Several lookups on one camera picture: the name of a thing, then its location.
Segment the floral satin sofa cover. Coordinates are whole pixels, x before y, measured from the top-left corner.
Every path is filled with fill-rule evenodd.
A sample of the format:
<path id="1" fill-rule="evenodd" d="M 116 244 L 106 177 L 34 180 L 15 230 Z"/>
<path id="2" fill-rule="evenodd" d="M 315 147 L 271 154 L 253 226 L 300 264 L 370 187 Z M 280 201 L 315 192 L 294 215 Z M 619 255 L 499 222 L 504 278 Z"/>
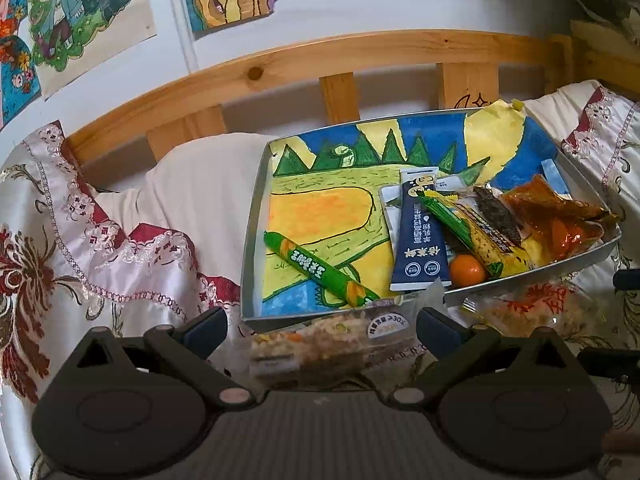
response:
<path id="1" fill-rule="evenodd" d="M 615 270 L 639 262 L 639 107 L 592 80 L 530 100 L 526 112 L 623 215 L 611 258 L 579 272 L 575 284 L 612 313 L 609 328 L 575 348 L 634 348 L 639 298 L 616 292 Z M 14 148 L 1 169 L 1 474 L 42 479 L 32 411 L 90 328 L 138 336 L 183 324 L 209 307 L 240 316 L 240 288 L 198 268 L 180 231 L 140 224 L 126 234 L 64 150 L 60 126 L 46 125 Z"/>

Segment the white wall pipe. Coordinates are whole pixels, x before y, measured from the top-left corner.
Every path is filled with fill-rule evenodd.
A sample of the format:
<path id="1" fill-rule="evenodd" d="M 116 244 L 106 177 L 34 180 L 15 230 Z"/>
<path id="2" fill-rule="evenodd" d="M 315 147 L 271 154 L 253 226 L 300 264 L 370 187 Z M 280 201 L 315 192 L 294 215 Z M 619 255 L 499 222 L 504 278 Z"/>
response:
<path id="1" fill-rule="evenodd" d="M 193 35 L 184 0 L 170 0 L 172 13 L 177 27 L 178 38 L 186 70 L 189 74 L 198 71 L 198 57 L 193 47 Z"/>

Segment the blue calcium milk powder sachet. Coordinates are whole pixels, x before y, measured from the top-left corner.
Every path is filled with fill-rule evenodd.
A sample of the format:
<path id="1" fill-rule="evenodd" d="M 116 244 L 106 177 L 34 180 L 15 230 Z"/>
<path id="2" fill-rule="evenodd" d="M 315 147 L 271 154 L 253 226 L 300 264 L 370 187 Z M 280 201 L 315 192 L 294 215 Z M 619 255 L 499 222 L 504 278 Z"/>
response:
<path id="1" fill-rule="evenodd" d="M 405 168 L 400 172 L 400 218 L 390 290 L 412 292 L 434 281 L 451 284 L 442 226 L 421 202 L 434 191 L 437 167 Z"/>

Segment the white green seaweed snack packet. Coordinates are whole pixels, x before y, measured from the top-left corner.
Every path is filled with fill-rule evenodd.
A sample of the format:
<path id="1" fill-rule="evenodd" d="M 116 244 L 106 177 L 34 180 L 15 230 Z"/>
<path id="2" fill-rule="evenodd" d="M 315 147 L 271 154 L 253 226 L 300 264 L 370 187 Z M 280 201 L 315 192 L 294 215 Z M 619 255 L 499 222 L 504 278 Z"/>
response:
<path id="1" fill-rule="evenodd" d="M 467 187 L 468 185 L 456 174 L 454 176 L 439 178 L 435 184 L 436 191 L 442 194 L 459 192 Z M 382 186 L 382 188 L 378 189 L 378 195 L 383 205 L 387 231 L 388 234 L 390 234 L 392 252 L 396 252 L 400 229 L 401 186 L 399 184 Z"/>

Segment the blond child wall drawing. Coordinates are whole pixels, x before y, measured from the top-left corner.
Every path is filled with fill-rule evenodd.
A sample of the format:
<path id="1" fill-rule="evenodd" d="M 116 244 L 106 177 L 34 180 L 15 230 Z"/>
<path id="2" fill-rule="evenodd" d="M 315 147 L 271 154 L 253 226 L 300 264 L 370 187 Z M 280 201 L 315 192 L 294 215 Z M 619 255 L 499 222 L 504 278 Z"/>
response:
<path id="1" fill-rule="evenodd" d="M 149 0 L 27 0 L 32 57 L 49 99 L 156 34 Z"/>

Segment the orange jelly snack bag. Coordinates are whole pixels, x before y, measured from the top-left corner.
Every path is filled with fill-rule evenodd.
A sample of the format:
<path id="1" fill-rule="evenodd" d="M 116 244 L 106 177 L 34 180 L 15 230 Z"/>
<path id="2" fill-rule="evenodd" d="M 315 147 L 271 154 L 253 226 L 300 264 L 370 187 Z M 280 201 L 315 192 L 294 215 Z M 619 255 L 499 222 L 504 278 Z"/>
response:
<path id="1" fill-rule="evenodd" d="M 524 226 L 523 246 L 536 266 L 582 254 L 617 226 L 615 214 L 582 200 L 563 198 L 540 174 L 501 199 Z"/>

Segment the clear nut bar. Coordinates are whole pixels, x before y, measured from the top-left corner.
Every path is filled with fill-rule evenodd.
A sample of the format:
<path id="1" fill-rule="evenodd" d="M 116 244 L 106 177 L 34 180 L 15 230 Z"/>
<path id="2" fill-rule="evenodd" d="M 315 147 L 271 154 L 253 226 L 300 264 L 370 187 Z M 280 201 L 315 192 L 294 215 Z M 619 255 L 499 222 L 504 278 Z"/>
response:
<path id="1" fill-rule="evenodd" d="M 318 386 L 378 365 L 416 341 L 412 301 L 347 309 L 253 336 L 248 370 L 269 385 Z"/>

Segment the small orange mandarin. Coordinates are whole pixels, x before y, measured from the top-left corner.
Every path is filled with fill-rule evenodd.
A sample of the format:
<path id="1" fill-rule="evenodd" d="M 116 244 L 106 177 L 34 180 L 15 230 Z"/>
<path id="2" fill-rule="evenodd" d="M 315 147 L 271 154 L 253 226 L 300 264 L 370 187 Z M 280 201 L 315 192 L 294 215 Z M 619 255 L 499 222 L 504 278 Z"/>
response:
<path id="1" fill-rule="evenodd" d="M 484 266 L 472 255 L 457 255 L 449 263 L 451 284 L 457 288 L 475 286 L 487 280 Z"/>

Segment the anime girl wall drawing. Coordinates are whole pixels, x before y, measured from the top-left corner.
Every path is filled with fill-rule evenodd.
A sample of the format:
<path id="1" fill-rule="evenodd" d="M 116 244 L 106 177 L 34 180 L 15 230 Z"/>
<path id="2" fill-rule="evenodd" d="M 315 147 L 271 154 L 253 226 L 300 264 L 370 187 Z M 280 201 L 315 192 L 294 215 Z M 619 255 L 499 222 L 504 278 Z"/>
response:
<path id="1" fill-rule="evenodd" d="M 27 0 L 1 0 L 1 128 L 40 93 L 32 52 L 18 36 L 26 16 Z"/>

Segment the dark dried fruit packet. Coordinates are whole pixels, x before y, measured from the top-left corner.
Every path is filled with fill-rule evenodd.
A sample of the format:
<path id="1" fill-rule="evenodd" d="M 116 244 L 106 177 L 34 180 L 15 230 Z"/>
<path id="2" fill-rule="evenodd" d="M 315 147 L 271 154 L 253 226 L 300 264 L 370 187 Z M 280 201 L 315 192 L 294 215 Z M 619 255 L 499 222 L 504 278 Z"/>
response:
<path id="1" fill-rule="evenodd" d="M 504 235 L 514 246 L 522 244 L 518 220 L 506 205 L 499 200 L 489 188 L 474 186 L 473 193 L 477 208 L 485 220 L 498 232 Z"/>

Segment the clear red-print peanut snack bag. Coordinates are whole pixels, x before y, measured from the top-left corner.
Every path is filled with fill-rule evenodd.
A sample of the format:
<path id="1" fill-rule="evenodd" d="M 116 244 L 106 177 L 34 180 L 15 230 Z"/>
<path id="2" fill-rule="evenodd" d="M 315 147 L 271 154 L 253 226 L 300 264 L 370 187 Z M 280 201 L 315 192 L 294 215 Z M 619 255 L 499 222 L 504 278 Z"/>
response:
<path id="1" fill-rule="evenodd" d="M 527 285 L 501 295 L 472 296 L 465 298 L 461 309 L 501 335 L 518 338 L 547 327 L 567 339 L 605 321 L 597 304 L 567 280 Z"/>

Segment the cream cushion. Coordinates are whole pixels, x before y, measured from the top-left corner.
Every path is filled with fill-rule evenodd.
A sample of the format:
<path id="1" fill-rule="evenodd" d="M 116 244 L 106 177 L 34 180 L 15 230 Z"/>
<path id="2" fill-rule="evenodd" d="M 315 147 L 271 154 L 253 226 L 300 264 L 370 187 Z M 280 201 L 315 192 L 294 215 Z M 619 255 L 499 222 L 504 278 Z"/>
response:
<path id="1" fill-rule="evenodd" d="M 201 274 L 240 284 L 255 181 L 262 153 L 274 139 L 235 132 L 181 144 L 139 186 L 101 193 L 96 202 L 126 234 L 140 224 L 183 232 Z"/>

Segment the yellow green sushi seaweed packet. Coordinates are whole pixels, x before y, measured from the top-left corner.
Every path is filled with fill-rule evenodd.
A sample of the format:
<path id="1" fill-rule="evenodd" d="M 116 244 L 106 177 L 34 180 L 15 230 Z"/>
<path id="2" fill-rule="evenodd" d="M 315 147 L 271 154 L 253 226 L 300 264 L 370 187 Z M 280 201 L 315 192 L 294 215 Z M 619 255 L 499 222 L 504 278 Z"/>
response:
<path id="1" fill-rule="evenodd" d="M 425 191 L 422 205 L 484 266 L 488 278 L 508 278 L 533 270 L 529 254 L 491 226 L 468 200 Z"/>

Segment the wooden sofa backrest frame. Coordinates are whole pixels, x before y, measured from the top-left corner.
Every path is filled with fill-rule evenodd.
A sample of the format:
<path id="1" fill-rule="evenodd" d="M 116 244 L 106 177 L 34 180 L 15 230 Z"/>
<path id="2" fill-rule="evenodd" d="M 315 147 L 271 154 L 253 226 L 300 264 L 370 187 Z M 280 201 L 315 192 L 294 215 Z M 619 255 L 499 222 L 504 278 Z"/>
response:
<path id="1" fill-rule="evenodd" d="M 503 65 L 544 69 L 549 92 L 597 79 L 631 94 L 639 91 L 639 64 L 570 36 L 546 40 L 455 29 L 363 32 L 291 44 L 234 58 L 145 93 L 71 134 L 64 150 L 87 162 L 145 136 L 154 158 L 175 146 L 226 132 L 224 104 L 254 94 L 318 80 L 331 125 L 359 119 L 355 75 L 363 70 L 434 64 L 438 105 L 452 107 L 476 92 L 493 100 Z"/>

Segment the silver tray with dinosaur drawing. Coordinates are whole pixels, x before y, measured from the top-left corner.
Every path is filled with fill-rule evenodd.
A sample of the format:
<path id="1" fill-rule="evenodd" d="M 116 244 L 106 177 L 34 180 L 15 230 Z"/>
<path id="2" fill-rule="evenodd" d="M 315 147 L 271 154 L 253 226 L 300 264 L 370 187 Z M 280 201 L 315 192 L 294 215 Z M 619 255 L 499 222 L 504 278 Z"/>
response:
<path id="1" fill-rule="evenodd" d="M 601 206 L 593 186 L 548 133 L 512 104 L 348 122 L 272 141 L 260 161 L 244 249 L 241 312 L 255 327 L 344 307 L 264 242 L 278 232 L 382 298 L 395 262 L 378 189 L 405 168 L 437 167 L 468 188 L 512 190 L 558 170 L 551 187 Z"/>

